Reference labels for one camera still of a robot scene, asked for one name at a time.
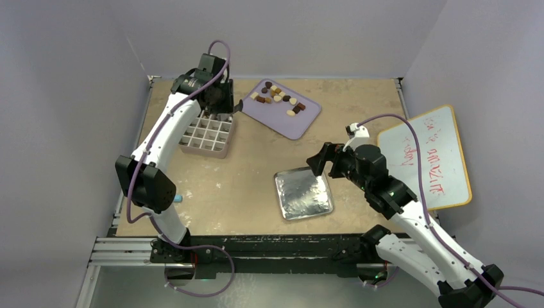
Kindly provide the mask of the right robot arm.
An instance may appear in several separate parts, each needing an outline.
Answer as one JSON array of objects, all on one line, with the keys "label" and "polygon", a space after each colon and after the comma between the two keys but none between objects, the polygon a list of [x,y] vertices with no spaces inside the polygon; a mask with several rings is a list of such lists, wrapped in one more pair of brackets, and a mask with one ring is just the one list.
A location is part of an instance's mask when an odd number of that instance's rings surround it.
[{"label": "right robot arm", "polygon": [[364,144],[353,150],[326,142],[318,154],[307,159],[316,176],[327,162],[332,163],[331,178],[346,178],[363,190],[371,208],[401,227],[418,245],[404,247],[396,235],[376,225],[360,244],[366,260],[380,257],[392,262],[426,286],[442,307],[485,307],[494,299],[492,289],[504,277],[500,268],[473,257],[429,217],[410,188],[389,174],[379,147]]}]

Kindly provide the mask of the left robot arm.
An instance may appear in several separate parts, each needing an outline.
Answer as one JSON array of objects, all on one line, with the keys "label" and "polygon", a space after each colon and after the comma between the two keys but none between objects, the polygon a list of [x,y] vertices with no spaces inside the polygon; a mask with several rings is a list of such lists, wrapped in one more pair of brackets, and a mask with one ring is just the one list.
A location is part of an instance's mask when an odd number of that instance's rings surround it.
[{"label": "left robot arm", "polygon": [[144,141],[131,155],[121,155],[115,162],[126,210],[130,211],[132,205],[142,209],[135,218],[127,213],[127,221],[149,218],[159,238],[168,243],[166,254],[175,262],[191,256],[191,245],[184,241],[190,232],[175,212],[176,186],[167,176],[167,169],[183,133],[203,111],[234,111],[229,68],[228,58],[202,54],[196,68],[175,79],[166,105]]}]

